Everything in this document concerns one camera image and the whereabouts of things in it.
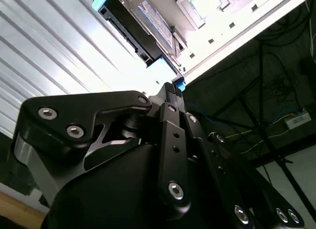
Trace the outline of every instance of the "corrugated panel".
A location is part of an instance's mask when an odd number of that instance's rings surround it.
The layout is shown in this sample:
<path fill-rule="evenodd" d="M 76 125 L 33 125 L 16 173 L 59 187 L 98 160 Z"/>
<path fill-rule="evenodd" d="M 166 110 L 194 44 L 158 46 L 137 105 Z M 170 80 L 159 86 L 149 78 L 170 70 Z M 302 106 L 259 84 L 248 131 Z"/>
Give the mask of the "corrugated panel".
<path fill-rule="evenodd" d="M 93 0 L 0 0 L 0 131 L 31 97 L 157 85 Z"/>

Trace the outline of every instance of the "black metal bracket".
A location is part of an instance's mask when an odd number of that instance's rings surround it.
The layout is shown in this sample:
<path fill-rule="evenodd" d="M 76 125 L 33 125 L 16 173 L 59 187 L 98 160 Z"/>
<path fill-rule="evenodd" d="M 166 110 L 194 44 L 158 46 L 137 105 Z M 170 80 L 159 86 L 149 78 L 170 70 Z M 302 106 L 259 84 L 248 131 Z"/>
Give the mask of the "black metal bracket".
<path fill-rule="evenodd" d="M 121 135 L 142 141 L 85 170 L 89 149 Z M 137 228 L 304 228 L 293 207 L 223 142 L 218 134 L 206 136 L 186 113 L 182 93 L 166 84 L 149 99 L 130 91 L 30 99 L 21 108 L 13 153 L 51 204 L 49 229 L 126 222 Z M 66 213 L 69 207 L 76 215 Z M 279 212 L 292 212 L 297 222 Z"/>

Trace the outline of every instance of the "blue tab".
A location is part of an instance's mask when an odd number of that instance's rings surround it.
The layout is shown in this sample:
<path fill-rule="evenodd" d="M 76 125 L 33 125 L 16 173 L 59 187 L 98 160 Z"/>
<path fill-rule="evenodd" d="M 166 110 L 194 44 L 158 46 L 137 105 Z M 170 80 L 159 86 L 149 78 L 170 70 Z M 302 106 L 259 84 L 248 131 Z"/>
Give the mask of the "blue tab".
<path fill-rule="evenodd" d="M 186 82 L 184 80 L 184 77 L 179 78 L 173 84 L 176 85 L 181 91 L 184 91 L 186 89 Z"/>
<path fill-rule="evenodd" d="M 104 5 L 105 1 L 107 0 L 94 0 L 92 2 L 92 8 L 98 12 L 100 8 Z"/>

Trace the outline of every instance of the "black cable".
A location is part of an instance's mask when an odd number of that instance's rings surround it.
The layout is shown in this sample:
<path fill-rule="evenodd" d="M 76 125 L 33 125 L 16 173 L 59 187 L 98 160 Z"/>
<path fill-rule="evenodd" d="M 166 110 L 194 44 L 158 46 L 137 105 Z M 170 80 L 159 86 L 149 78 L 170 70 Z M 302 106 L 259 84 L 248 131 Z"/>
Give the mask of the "black cable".
<path fill-rule="evenodd" d="M 280 20 L 278 21 L 278 23 L 280 24 L 280 28 L 277 28 L 277 29 L 267 28 L 267 31 L 270 31 L 270 32 L 268 34 L 260 35 L 262 38 L 264 38 L 264 37 L 274 37 L 274 38 L 271 38 L 271 39 L 260 39 L 259 38 L 258 40 L 260 40 L 260 41 L 274 40 L 274 39 L 281 37 L 284 34 L 287 34 L 291 31 L 293 31 L 297 27 L 299 27 L 307 19 L 307 17 L 303 18 L 298 24 L 296 24 L 294 27 L 290 28 L 291 25 L 297 23 L 297 21 L 299 20 L 301 14 L 302 14 L 302 6 L 301 5 L 298 7 L 298 9 L 299 9 L 299 11 L 292 22 L 289 21 L 289 19 L 290 19 L 289 14 L 287 14 L 285 24 L 281 24 L 279 22 Z"/>
<path fill-rule="evenodd" d="M 289 84 L 290 84 L 290 86 L 291 86 L 291 88 L 292 88 L 292 90 L 293 90 L 297 107 L 298 107 L 298 109 L 300 110 L 300 109 L 301 109 L 301 105 L 300 105 L 300 102 L 299 102 L 299 100 L 298 100 L 298 96 L 297 96 L 296 89 L 295 89 L 295 87 L 294 87 L 294 85 L 293 85 L 293 83 L 292 83 L 292 80 L 291 80 L 291 78 L 290 78 L 290 76 L 289 76 L 289 74 L 288 74 L 288 72 L 287 72 L 287 70 L 286 70 L 286 68 L 285 68 L 285 66 L 284 66 L 284 64 L 283 64 L 283 62 L 281 61 L 281 59 L 280 59 L 277 55 L 275 55 L 275 54 L 273 54 L 273 53 L 270 53 L 270 52 L 264 52 L 263 55 L 272 55 L 273 57 L 275 57 L 275 58 L 278 60 L 278 62 L 280 63 L 280 65 L 281 65 L 281 67 L 282 67 L 282 69 L 283 69 L 283 72 L 284 72 L 285 76 L 287 77 L 287 79 L 288 79 L 288 81 L 289 81 Z M 210 76 L 208 76 L 208 77 L 205 77 L 205 78 L 203 78 L 203 79 L 200 79 L 200 80 L 194 82 L 193 84 L 189 84 L 188 87 L 192 87 L 192 86 L 194 86 L 194 85 L 196 85 L 196 84 L 198 84 L 198 83 L 200 83 L 200 82 L 202 82 L 202 81 L 205 81 L 205 80 L 207 80 L 207 79 L 209 79 L 209 78 L 215 77 L 215 76 L 217 76 L 217 75 L 219 75 L 219 74 L 221 74 L 221 73 L 223 73 L 223 72 L 226 72 L 226 71 L 230 70 L 231 68 L 233 68 L 233 67 L 235 67 L 235 66 L 237 66 L 237 65 L 239 65 L 239 64 L 241 64 L 241 63 L 243 63 L 243 62 L 245 62 L 245 61 L 247 61 L 247 60 L 250 59 L 250 58 L 256 57 L 256 56 L 259 56 L 259 54 L 254 54 L 254 55 L 248 56 L 248 57 L 246 57 L 245 59 L 243 59 L 243 60 L 241 60 L 241 61 L 238 61 L 238 62 L 236 62 L 236 63 L 234 63 L 234 64 L 228 66 L 227 68 L 225 68 L 225 69 L 223 69 L 223 70 L 221 70 L 221 71 L 219 71 L 219 72 L 217 72 L 217 73 L 214 73 L 214 74 L 212 74 L 212 75 L 210 75 Z"/>
<path fill-rule="evenodd" d="M 299 24 L 297 24 L 297 25 L 294 26 L 293 28 L 287 30 L 287 31 L 284 32 L 283 34 L 279 34 L 278 37 L 275 38 L 275 39 L 278 39 L 278 38 L 280 38 L 281 36 L 283 36 L 283 35 L 285 35 L 285 34 L 291 32 L 291 31 L 293 31 L 294 29 L 296 29 L 297 27 L 299 27 L 301 24 L 303 24 L 303 23 L 305 22 L 305 25 L 304 25 L 303 29 L 302 29 L 302 30 L 300 31 L 300 33 L 296 36 L 296 38 L 294 38 L 293 40 L 288 41 L 288 42 L 286 42 L 286 43 L 283 43 L 283 44 L 267 43 L 266 40 L 259 40 L 259 41 L 261 41 L 261 42 L 263 42 L 265 45 L 271 46 L 271 47 L 282 47 L 282 46 L 287 46 L 287 45 L 290 45 L 290 44 L 296 42 L 296 41 L 301 37 L 301 35 L 304 33 L 305 29 L 308 28 L 308 26 L 309 26 L 309 20 L 310 20 L 310 18 L 311 18 L 311 15 L 312 15 L 312 12 L 313 12 L 313 8 L 314 8 L 314 4 L 315 4 L 314 1 L 315 1 L 315 0 L 312 0 L 312 1 L 311 1 L 310 12 L 308 13 L 307 16 L 304 17 L 304 19 L 303 19 Z"/>
<path fill-rule="evenodd" d="M 284 66 L 284 64 L 283 64 L 283 62 L 281 61 L 281 59 L 280 59 L 277 55 L 275 55 L 275 54 L 273 54 L 273 53 L 268 53 L 268 52 L 267 52 L 266 54 L 269 54 L 269 55 L 274 56 L 274 57 L 279 61 L 279 63 L 281 64 L 282 69 L 283 69 L 283 72 L 284 72 L 286 78 L 288 79 L 289 84 L 290 84 L 290 86 L 291 86 L 291 88 L 292 88 L 292 91 L 293 91 L 293 93 L 294 93 L 294 97 L 295 97 L 295 102 L 296 102 L 296 104 L 297 104 L 297 108 L 300 110 L 300 109 L 301 109 L 301 104 L 300 104 L 299 99 L 298 99 L 298 95 L 297 95 L 297 92 L 296 92 L 296 88 L 294 87 L 294 85 L 293 85 L 293 83 L 292 83 L 292 80 L 291 80 L 291 78 L 290 78 L 290 75 L 288 74 L 288 72 L 287 72 L 287 70 L 286 70 L 286 68 L 285 68 L 285 66 Z"/>

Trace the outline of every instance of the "wire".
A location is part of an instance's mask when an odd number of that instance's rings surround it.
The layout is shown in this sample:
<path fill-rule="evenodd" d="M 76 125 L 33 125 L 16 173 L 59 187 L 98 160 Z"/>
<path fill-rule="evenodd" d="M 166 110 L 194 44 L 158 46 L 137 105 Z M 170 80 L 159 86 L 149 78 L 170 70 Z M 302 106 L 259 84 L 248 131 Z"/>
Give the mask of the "wire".
<path fill-rule="evenodd" d="M 295 114 L 299 114 L 300 112 L 298 110 L 296 110 L 295 108 L 286 108 L 284 110 L 282 110 L 274 119 L 274 121 L 272 123 L 275 123 L 278 119 L 280 119 L 281 116 L 283 116 L 285 113 L 287 112 L 294 112 Z"/>
<path fill-rule="evenodd" d="M 309 7 L 307 1 L 305 1 L 305 6 L 306 6 L 307 11 L 310 13 L 311 11 L 310 11 L 310 7 Z M 314 59 L 314 38 L 315 38 L 316 33 L 313 35 L 313 30 L 312 30 L 312 18 L 311 18 L 311 17 L 310 17 L 310 22 L 309 22 L 309 24 L 310 24 L 310 37 L 311 37 L 311 50 L 310 50 L 310 52 L 311 52 L 311 57 L 312 57 L 312 59 L 313 59 L 314 62 L 316 63 L 316 60 Z"/>
<path fill-rule="evenodd" d="M 274 138 L 274 137 L 278 137 L 278 136 L 281 136 L 283 134 L 286 134 L 288 131 L 290 131 L 290 129 L 286 130 L 285 132 L 281 133 L 281 134 L 276 134 L 276 135 L 272 135 L 272 136 L 269 136 L 268 138 Z M 244 153 L 247 153 L 249 152 L 250 150 L 254 149 L 256 146 L 258 146 L 259 144 L 261 144 L 263 142 L 263 140 L 259 141 L 258 143 L 256 143 L 253 147 L 251 147 L 250 149 L 248 149 L 247 151 L 245 152 L 242 152 L 240 154 L 244 154 Z"/>
<path fill-rule="evenodd" d="M 282 120 L 282 119 L 284 119 L 284 118 L 287 118 L 287 117 L 289 117 L 289 116 L 293 116 L 293 117 L 295 117 L 296 115 L 295 115 L 295 114 L 293 114 L 293 113 L 291 113 L 291 114 L 287 114 L 287 115 L 285 115 L 285 116 L 281 117 L 280 119 L 278 119 L 277 121 L 273 122 L 272 124 L 278 123 L 280 120 Z"/>
<path fill-rule="evenodd" d="M 274 37 L 274 38 L 272 38 L 272 39 L 266 39 L 266 40 L 264 40 L 264 39 L 259 39 L 259 38 L 258 38 L 258 40 L 259 40 L 260 42 L 264 43 L 265 45 L 271 46 L 271 47 L 287 46 L 287 45 L 290 45 L 290 44 L 294 43 L 295 41 L 297 41 L 297 40 L 301 37 L 301 35 L 304 33 L 305 29 L 306 29 L 309 25 L 310 25 L 310 28 L 311 28 L 311 23 L 312 23 L 312 22 L 311 22 L 311 16 L 312 16 L 313 8 L 314 8 L 314 1 L 315 1 L 315 0 L 312 0 L 312 2 L 311 2 L 311 7 L 310 7 L 310 8 L 309 8 L 308 4 L 306 4 L 306 5 L 307 5 L 307 10 L 308 10 L 308 15 L 305 16 L 305 17 L 302 19 L 302 21 L 301 21 L 300 23 L 298 23 L 296 26 L 294 26 L 293 28 L 289 28 L 289 26 L 286 26 L 283 32 L 276 34 L 276 37 Z M 293 40 L 288 41 L 288 42 L 283 43 L 283 44 L 273 44 L 273 43 L 268 43 L 268 42 L 267 42 L 267 41 L 272 41 L 272 40 L 277 40 L 277 39 L 279 39 L 279 38 L 282 37 L 283 35 L 290 33 L 291 31 L 295 30 L 295 29 L 298 28 L 301 24 L 304 24 L 304 23 L 305 23 L 305 25 L 304 25 L 303 29 L 302 29 L 302 30 L 300 31 L 300 33 L 296 36 L 296 38 L 294 38 Z"/>
<path fill-rule="evenodd" d="M 225 137 L 225 139 L 229 139 L 229 138 L 234 137 L 234 136 L 237 136 L 237 135 L 243 135 L 243 134 L 246 134 L 246 133 L 250 133 L 250 132 L 252 132 L 252 131 L 253 131 L 253 130 L 250 129 L 250 130 L 245 131 L 245 132 L 241 132 L 241 133 L 237 133 L 237 134 L 232 134 L 232 135 L 230 135 L 230 136 Z"/>
<path fill-rule="evenodd" d="M 311 16 L 312 16 L 313 8 L 314 8 L 314 1 L 315 0 L 312 0 L 312 2 L 311 2 L 311 7 L 309 8 L 308 15 L 301 21 L 301 23 L 298 24 L 298 26 L 299 26 L 300 24 L 303 24 L 306 21 L 302 31 L 297 35 L 296 38 L 294 38 L 293 40 L 288 41 L 286 43 L 283 43 L 283 44 L 273 44 L 273 43 L 267 43 L 267 42 L 265 42 L 264 44 L 267 45 L 267 46 L 271 46 L 271 47 L 282 47 L 282 46 L 287 46 L 287 45 L 290 45 L 290 44 L 296 42 L 301 37 L 301 35 L 304 33 L 305 29 L 311 24 Z M 295 28 L 290 29 L 286 33 L 289 33 L 291 31 L 293 31 L 294 29 Z"/>
<path fill-rule="evenodd" d="M 290 109 L 290 108 L 289 108 L 289 109 L 285 109 L 285 110 L 283 110 L 281 113 L 284 113 L 284 112 L 287 111 L 287 110 L 291 110 L 291 109 Z M 274 125 L 274 124 L 276 124 L 276 123 L 278 123 L 280 120 L 282 120 L 282 119 L 284 119 L 284 118 L 287 118 L 287 117 L 289 117 L 289 116 L 295 117 L 296 114 L 290 113 L 290 114 L 287 114 L 287 115 L 282 116 L 282 117 L 279 117 L 279 116 L 280 116 L 280 114 L 274 119 L 274 121 L 270 124 L 270 126 L 271 126 L 271 125 Z M 247 130 L 247 131 L 244 131 L 244 132 L 241 132 L 241 133 L 232 134 L 232 135 L 229 135 L 229 136 L 225 137 L 225 139 L 229 139 L 229 138 L 234 137 L 234 136 L 237 136 L 237 135 L 247 134 L 247 133 L 250 133 L 250 132 L 252 132 L 252 131 L 253 131 L 253 130 L 251 129 L 251 130 Z"/>
<path fill-rule="evenodd" d="M 283 68 L 283 72 L 286 73 L 286 68 L 285 68 L 283 62 L 281 61 L 281 59 L 277 55 L 275 55 L 273 53 L 270 53 L 270 52 L 264 52 L 263 55 L 272 55 L 272 56 L 274 56 L 278 60 L 278 62 L 281 64 L 281 67 Z M 210 76 L 207 76 L 207 77 L 205 77 L 203 79 L 200 79 L 200 80 L 198 80 L 198 81 L 196 81 L 196 82 L 194 82 L 192 84 L 189 84 L 189 87 L 195 86 L 196 84 L 198 84 L 198 83 L 200 83 L 202 81 L 205 81 L 205 80 L 207 80 L 209 78 L 215 77 L 215 76 L 217 76 L 217 75 L 219 75 L 219 74 L 221 74 L 223 72 L 226 72 L 226 71 L 230 70 L 231 68 L 233 68 L 233 67 L 235 67 L 235 66 L 237 66 L 237 65 L 239 65 L 239 64 L 241 64 L 241 63 L 243 63 L 243 62 L 245 62 L 245 61 L 247 61 L 247 60 L 249 60 L 249 59 L 251 59 L 253 57 L 256 57 L 256 56 L 259 56 L 259 54 L 250 55 L 250 56 L 244 58 L 243 60 L 240 60 L 240 61 L 228 66 L 227 68 L 225 68 L 225 69 L 223 69 L 223 70 L 221 70 L 221 71 L 219 71 L 217 73 L 214 73 L 214 74 L 212 74 Z"/>

